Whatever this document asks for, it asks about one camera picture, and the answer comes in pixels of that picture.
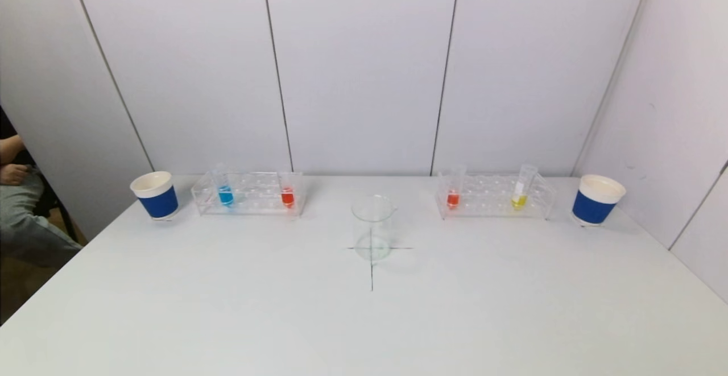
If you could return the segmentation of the bystander hand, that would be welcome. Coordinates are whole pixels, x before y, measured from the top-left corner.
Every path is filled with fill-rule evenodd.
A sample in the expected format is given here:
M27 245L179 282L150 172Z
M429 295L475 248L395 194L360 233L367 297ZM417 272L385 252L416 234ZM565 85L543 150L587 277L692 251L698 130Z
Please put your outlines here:
M28 176L29 169L25 164L3 164L1 167L2 186L20 186Z

